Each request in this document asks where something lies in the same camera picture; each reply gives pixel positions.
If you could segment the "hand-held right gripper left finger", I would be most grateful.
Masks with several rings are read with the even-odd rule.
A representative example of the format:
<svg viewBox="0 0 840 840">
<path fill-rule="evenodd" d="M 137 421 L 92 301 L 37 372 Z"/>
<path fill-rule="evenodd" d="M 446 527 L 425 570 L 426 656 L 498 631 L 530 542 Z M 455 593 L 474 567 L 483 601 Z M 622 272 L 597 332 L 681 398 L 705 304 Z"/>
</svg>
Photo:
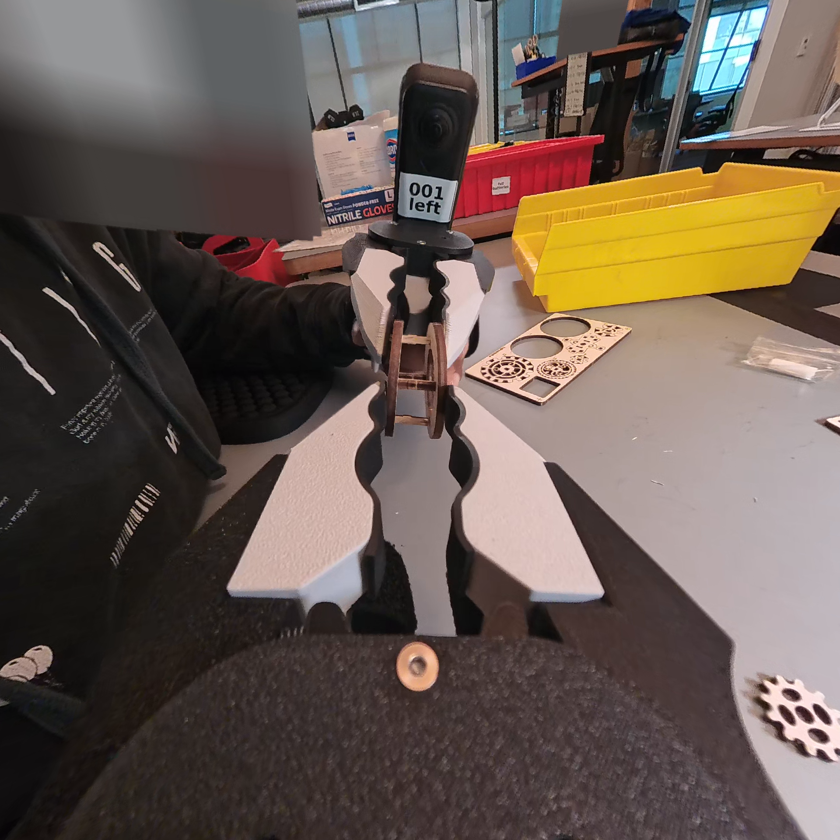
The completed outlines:
<svg viewBox="0 0 840 840">
<path fill-rule="evenodd" d="M 233 597 L 320 602 L 348 612 L 385 572 L 380 502 L 384 386 L 369 385 L 289 453 L 227 583 Z"/>
</svg>

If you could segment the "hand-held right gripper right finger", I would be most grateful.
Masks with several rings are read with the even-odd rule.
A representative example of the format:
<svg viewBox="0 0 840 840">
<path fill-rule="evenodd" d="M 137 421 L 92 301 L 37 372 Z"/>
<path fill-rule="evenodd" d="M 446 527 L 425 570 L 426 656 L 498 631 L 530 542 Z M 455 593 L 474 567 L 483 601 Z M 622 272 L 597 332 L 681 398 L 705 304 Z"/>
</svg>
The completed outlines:
<svg viewBox="0 0 840 840">
<path fill-rule="evenodd" d="M 459 387 L 449 388 L 452 508 L 473 603 L 581 603 L 605 591 L 549 472 L 549 464 Z"/>
</svg>

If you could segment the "wooden spool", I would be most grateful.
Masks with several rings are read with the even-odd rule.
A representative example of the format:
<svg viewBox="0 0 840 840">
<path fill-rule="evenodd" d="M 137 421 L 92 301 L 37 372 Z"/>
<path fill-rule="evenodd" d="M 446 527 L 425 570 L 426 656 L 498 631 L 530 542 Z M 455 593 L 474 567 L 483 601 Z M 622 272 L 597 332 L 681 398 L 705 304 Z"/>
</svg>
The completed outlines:
<svg viewBox="0 0 840 840">
<path fill-rule="evenodd" d="M 388 343 L 385 372 L 384 434 L 393 436 L 395 425 L 407 424 L 424 426 L 430 438 L 440 438 L 445 427 L 448 394 L 444 325 L 431 322 L 426 335 L 418 335 L 405 333 L 404 322 L 395 320 Z M 397 398 L 400 392 L 422 393 L 425 414 L 399 414 Z"/>
</svg>

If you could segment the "wooden standing desk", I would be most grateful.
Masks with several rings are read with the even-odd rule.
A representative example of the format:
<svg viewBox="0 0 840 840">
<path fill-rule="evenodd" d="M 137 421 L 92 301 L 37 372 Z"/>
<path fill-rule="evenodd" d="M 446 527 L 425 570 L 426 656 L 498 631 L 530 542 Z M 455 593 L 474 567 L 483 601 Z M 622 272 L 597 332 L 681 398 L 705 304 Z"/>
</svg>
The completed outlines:
<svg viewBox="0 0 840 840">
<path fill-rule="evenodd" d="M 601 152 L 593 156 L 591 182 L 609 182 L 623 166 L 625 131 L 635 101 L 635 97 L 630 97 L 627 100 L 627 108 L 624 108 L 624 92 L 627 84 L 632 82 L 633 94 L 637 94 L 641 79 L 639 75 L 634 77 L 628 75 L 628 65 L 652 56 L 659 50 L 662 50 L 664 56 L 674 54 L 681 48 L 683 40 L 684 35 L 636 40 L 587 53 L 587 74 L 603 69 L 611 72 L 607 81 L 610 89 L 602 96 L 595 113 L 595 119 L 602 121 L 601 126 L 604 130 Z M 564 115 L 561 106 L 566 99 L 569 61 L 568 57 L 556 60 L 551 65 L 517 79 L 511 84 L 513 88 L 520 90 L 522 99 L 538 98 L 544 93 L 548 95 L 544 134 L 546 140 L 553 140 L 558 136 L 560 119 Z"/>
</svg>

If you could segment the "blue glove box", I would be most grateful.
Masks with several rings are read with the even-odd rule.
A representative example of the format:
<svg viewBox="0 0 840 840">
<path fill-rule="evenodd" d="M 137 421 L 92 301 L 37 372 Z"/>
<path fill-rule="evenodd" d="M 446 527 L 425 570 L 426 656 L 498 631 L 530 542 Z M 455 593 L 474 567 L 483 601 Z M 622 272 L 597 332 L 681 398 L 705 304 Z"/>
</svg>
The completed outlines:
<svg viewBox="0 0 840 840">
<path fill-rule="evenodd" d="M 349 190 L 340 195 L 323 198 L 321 208 L 329 227 L 347 224 L 369 224 L 379 217 L 394 213 L 393 184 Z"/>
</svg>

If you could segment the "white cardboard box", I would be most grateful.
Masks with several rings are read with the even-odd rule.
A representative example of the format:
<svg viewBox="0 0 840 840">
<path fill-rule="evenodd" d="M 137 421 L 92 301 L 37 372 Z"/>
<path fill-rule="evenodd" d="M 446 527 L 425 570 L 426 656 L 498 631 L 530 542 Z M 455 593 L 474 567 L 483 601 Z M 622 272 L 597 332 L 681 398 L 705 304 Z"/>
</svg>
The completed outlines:
<svg viewBox="0 0 840 840">
<path fill-rule="evenodd" d="M 393 186 L 394 175 L 385 144 L 385 128 L 390 118 L 390 112 L 384 110 L 342 128 L 311 133 L 324 199 L 369 187 Z"/>
</svg>

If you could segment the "red plastic basket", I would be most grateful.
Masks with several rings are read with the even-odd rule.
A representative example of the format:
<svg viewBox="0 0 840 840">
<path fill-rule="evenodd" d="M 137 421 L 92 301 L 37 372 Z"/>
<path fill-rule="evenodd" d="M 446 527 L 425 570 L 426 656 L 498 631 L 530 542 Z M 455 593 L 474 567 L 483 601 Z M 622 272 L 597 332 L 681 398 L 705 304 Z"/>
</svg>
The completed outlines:
<svg viewBox="0 0 840 840">
<path fill-rule="evenodd" d="M 240 277 L 280 287 L 286 287 L 297 279 L 295 275 L 288 274 L 283 252 L 275 239 L 215 235 L 203 243 L 202 250 Z"/>
</svg>

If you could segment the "red plastic tote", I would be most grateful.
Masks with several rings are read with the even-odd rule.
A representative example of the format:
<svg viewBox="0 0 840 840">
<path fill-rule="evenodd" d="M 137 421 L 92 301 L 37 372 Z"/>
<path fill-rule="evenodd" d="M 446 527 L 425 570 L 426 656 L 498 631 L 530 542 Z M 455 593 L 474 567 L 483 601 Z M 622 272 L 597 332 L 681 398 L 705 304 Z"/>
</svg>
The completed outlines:
<svg viewBox="0 0 840 840">
<path fill-rule="evenodd" d="M 586 186 L 603 135 L 472 146 L 454 218 L 516 208 L 525 196 Z"/>
</svg>

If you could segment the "laser-cut wooden sheet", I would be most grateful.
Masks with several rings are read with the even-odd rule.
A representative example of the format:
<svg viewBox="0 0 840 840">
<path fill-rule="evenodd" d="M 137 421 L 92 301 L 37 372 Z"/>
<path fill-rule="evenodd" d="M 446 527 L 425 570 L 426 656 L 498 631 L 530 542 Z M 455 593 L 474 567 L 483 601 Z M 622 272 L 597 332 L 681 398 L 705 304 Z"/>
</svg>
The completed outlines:
<svg viewBox="0 0 840 840">
<path fill-rule="evenodd" d="M 542 406 L 630 332 L 623 325 L 554 313 L 473 364 L 465 375 Z"/>
</svg>

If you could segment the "yellow plastic bin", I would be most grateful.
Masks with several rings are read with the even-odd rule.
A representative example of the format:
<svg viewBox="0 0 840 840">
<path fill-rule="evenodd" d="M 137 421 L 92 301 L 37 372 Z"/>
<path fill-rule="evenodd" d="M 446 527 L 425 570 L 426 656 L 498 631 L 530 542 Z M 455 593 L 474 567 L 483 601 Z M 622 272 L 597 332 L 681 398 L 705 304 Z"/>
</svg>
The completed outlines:
<svg viewBox="0 0 840 840">
<path fill-rule="evenodd" d="M 726 163 L 525 196 L 512 232 L 547 312 L 790 283 L 839 205 L 839 174 Z"/>
</svg>

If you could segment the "white paper sheet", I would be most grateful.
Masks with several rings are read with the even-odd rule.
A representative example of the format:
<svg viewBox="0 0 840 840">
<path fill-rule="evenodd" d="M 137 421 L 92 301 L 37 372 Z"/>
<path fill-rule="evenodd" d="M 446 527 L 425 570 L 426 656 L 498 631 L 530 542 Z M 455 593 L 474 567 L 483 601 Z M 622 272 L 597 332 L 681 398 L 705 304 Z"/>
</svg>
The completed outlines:
<svg viewBox="0 0 840 840">
<path fill-rule="evenodd" d="M 566 60 L 566 78 L 563 97 L 563 116 L 579 118 L 585 113 L 585 98 L 589 83 L 589 59 L 587 51 L 571 54 Z"/>
</svg>

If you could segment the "person's black hoodie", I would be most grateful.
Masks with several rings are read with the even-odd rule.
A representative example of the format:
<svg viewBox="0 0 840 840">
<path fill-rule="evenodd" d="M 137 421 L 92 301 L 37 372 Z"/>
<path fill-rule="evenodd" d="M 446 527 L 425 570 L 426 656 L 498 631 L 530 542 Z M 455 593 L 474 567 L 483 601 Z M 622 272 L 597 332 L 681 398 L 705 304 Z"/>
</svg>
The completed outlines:
<svg viewBox="0 0 840 840">
<path fill-rule="evenodd" d="M 154 283 L 172 236 L 2 215 L 2 838 L 221 448 Z M 11 700 L 4 691 L 23 690 Z"/>
</svg>

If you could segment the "wooden gear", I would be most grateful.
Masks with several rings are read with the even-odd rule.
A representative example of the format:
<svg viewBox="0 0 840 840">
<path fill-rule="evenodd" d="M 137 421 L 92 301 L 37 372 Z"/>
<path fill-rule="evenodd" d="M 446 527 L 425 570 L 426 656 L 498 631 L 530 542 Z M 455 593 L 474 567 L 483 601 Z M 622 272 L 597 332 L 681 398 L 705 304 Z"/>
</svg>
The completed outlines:
<svg viewBox="0 0 840 840">
<path fill-rule="evenodd" d="M 781 740 L 801 754 L 839 761 L 839 710 L 821 691 L 808 689 L 800 679 L 776 675 L 761 681 L 756 700 Z"/>
</svg>

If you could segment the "clear plastic bag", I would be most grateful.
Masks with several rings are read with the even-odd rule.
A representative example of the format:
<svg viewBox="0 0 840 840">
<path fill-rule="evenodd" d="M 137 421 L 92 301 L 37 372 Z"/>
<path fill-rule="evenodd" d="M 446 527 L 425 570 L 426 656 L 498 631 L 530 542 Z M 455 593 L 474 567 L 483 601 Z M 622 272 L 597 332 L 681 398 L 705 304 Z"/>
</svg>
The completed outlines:
<svg viewBox="0 0 840 840">
<path fill-rule="evenodd" d="M 839 349 L 804 348 L 758 337 L 742 363 L 802 382 L 820 382 L 839 372 Z"/>
</svg>

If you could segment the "wooden side table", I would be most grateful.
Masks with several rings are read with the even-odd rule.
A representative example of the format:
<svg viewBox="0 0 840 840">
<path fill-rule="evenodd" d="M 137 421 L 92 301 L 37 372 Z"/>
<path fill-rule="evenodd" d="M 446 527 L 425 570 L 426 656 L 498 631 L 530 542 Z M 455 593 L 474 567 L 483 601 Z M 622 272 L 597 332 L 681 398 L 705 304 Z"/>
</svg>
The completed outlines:
<svg viewBox="0 0 840 840">
<path fill-rule="evenodd" d="M 767 151 L 836 148 L 839 145 L 838 112 L 810 115 L 785 124 L 718 132 L 679 142 L 681 151 Z"/>
</svg>

